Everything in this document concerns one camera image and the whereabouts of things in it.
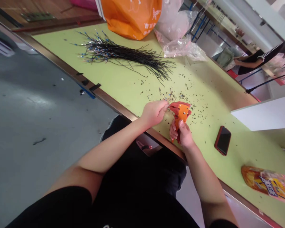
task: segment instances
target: snack bag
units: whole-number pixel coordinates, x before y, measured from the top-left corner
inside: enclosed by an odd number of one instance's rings
[[[252,189],[285,202],[284,175],[252,166],[243,166],[242,176]]]

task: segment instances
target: black top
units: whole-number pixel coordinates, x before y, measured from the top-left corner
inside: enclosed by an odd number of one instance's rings
[[[262,50],[258,50],[256,53],[254,53],[249,58],[243,60],[242,62],[252,63],[252,62],[256,62],[259,58],[262,58],[263,62],[254,69],[241,66],[238,70],[238,75],[249,73],[249,72],[254,71],[257,68],[263,66],[265,63],[267,63],[273,57],[275,57],[280,52],[282,47],[283,47],[283,43],[277,45],[276,47],[274,47],[273,49],[271,49],[270,51],[268,51],[266,53],[264,53]]]
[[[130,189],[116,195],[112,189],[108,202],[102,206],[92,205],[87,189],[65,187],[38,200],[7,227],[198,227],[180,203],[167,193]],[[214,221],[210,227],[237,228],[226,220]]]

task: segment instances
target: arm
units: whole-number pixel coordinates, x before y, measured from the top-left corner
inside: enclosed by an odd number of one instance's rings
[[[204,159],[198,146],[192,139],[191,131],[183,121],[179,122],[180,142],[186,155],[190,173],[199,195],[205,226],[209,227],[218,219],[228,220],[238,226],[227,202],[218,178]],[[177,138],[175,120],[170,126],[170,137]]]
[[[252,55],[247,55],[247,56],[239,56],[239,57],[235,57],[235,58],[233,58],[233,59],[237,59],[237,60],[241,60],[241,61],[243,61],[243,60],[246,60],[246,59],[248,59],[249,57],[251,57],[251,56],[253,56],[253,54]]]
[[[86,153],[62,174],[46,194],[66,186],[81,186],[89,190],[95,199],[103,175],[140,134],[160,123],[168,107],[165,100],[147,103],[139,119]]]
[[[235,65],[241,66],[241,67],[248,67],[248,68],[256,68],[258,67],[264,60],[262,58],[259,58],[256,62],[254,63],[245,63],[245,62],[240,62],[238,60],[234,60]]]

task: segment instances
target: red phone case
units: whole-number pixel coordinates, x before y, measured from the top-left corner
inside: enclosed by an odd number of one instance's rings
[[[224,126],[221,126],[220,129],[219,129],[219,131],[218,131],[218,136],[216,137],[216,141],[215,141],[214,147],[215,147],[215,149],[218,150],[218,152],[221,153],[221,155],[226,156],[227,153],[228,153],[228,151],[226,152],[226,154],[224,154],[224,153],[218,148],[219,137],[220,137],[220,135],[221,135],[221,132],[222,132],[223,127],[224,127]]]

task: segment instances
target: green table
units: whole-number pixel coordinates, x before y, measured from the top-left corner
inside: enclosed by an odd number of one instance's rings
[[[76,71],[82,72],[91,82],[100,83],[104,92],[138,117],[147,102],[169,98],[171,92],[176,95],[176,101],[193,104],[192,115],[187,123],[217,177],[285,227],[285,203],[252,190],[246,186],[241,175],[242,165],[285,174],[285,152],[281,150],[281,146],[285,147],[285,129],[252,132],[231,115],[230,111],[257,101],[245,94],[244,89],[210,59],[193,65],[182,58],[172,59],[176,68],[170,75],[171,80],[162,82],[164,86],[143,66],[135,67],[135,70],[147,78],[110,62],[92,65],[84,63],[78,53],[85,52],[85,48],[70,43],[81,44],[86,41],[77,31],[93,35],[95,30],[99,34],[104,31],[119,45],[139,48],[148,44],[148,49],[161,51],[153,32],[141,41],[134,41],[109,31],[106,24],[40,34],[33,38]],[[164,120],[154,127],[167,139],[172,119],[172,112],[166,112]],[[221,125],[232,133],[227,156],[222,156],[213,146]]]

